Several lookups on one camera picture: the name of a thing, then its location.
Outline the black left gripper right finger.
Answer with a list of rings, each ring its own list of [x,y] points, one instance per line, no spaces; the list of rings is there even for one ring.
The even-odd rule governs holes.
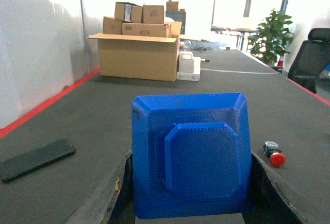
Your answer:
[[[280,185],[270,178],[269,166],[251,153],[252,167],[248,187],[249,209],[243,211],[245,223],[308,223],[285,197]]]

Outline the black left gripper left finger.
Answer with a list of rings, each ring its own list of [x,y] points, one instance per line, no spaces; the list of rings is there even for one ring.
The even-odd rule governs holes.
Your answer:
[[[135,223],[133,152],[126,151],[89,198],[64,223]]]

